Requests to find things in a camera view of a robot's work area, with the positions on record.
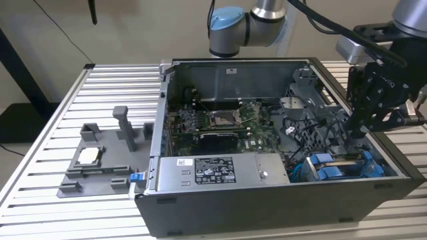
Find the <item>open computer tower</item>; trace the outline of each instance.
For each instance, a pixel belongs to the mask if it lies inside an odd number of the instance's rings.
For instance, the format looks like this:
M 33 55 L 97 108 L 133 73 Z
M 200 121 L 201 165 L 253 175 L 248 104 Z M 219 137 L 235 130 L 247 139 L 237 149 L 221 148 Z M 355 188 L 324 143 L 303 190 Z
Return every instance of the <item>open computer tower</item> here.
M 145 190 L 155 237 L 357 222 L 424 177 L 383 133 L 352 139 L 316 58 L 161 66 Z

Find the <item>black pole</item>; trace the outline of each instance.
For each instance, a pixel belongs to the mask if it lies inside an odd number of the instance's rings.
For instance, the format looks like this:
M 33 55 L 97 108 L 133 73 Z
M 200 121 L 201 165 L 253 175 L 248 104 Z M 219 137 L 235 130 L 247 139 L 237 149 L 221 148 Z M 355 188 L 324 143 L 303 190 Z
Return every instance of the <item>black pole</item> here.
M 96 25 L 99 23 L 99 20 L 96 17 L 95 0 L 87 0 L 87 3 L 88 3 L 88 10 L 91 12 L 92 23 L 93 25 Z
M 0 28 L 0 61 L 11 74 L 17 86 L 25 94 L 36 112 L 40 117 L 48 121 L 55 108 L 49 104 L 49 101 L 31 75 L 23 60 L 16 53 L 13 46 Z

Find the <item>circuit board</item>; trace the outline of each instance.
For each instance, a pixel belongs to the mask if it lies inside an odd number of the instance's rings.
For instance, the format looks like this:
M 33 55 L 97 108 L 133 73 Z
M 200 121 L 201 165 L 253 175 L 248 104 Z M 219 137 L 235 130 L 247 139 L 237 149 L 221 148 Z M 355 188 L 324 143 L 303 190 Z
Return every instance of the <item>circuit board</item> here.
M 284 151 L 268 107 L 257 101 L 241 102 L 233 110 L 183 108 L 169 115 L 169 129 L 173 156 Z M 219 145 L 217 149 L 203 144 L 212 135 L 216 139 L 208 145 Z

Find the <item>blue clip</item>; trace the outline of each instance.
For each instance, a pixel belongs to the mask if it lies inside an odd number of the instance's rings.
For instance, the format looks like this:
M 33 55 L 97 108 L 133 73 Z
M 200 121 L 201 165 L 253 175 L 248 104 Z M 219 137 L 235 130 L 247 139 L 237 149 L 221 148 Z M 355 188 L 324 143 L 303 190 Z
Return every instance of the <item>blue clip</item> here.
M 144 173 L 132 173 L 128 179 L 131 183 L 141 182 L 144 181 Z

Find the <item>aluminum extrusion table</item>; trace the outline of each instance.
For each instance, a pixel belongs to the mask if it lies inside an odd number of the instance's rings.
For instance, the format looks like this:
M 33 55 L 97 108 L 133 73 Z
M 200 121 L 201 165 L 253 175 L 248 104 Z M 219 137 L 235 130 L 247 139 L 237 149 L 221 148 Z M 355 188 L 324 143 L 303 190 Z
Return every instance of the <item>aluminum extrusion table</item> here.
M 347 87 L 349 65 L 341 61 L 323 64 Z M 159 65 L 96 65 L 81 72 L 0 192 L 0 240 L 155 239 L 127 194 L 61 199 L 56 193 L 80 142 L 81 125 L 96 122 L 101 129 L 117 129 L 117 120 L 112 118 L 117 105 L 128 106 L 133 127 L 153 122 L 159 87 Z M 426 126 L 387 135 L 427 177 Z M 427 239 L 427 184 L 404 199 L 383 203 L 357 223 L 219 233 L 205 235 L 203 239 L 313 238 Z

